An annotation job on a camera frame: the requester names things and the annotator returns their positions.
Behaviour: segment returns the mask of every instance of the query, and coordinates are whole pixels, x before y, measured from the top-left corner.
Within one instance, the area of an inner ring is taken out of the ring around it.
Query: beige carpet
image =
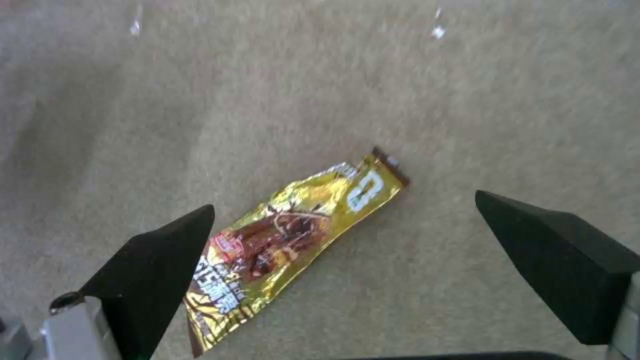
[[[205,359],[601,356],[473,194],[640,251],[637,1],[142,1],[138,37],[134,0],[0,2],[0,303],[30,330],[131,235],[206,202],[221,229],[378,144],[410,191]],[[156,358],[190,358],[182,310]]]

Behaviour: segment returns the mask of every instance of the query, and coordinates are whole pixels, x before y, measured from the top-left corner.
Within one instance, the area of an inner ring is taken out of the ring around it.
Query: gold foil wrapper
[[[350,227],[409,183],[374,148],[295,181],[209,239],[184,303],[194,356],[254,317]]]

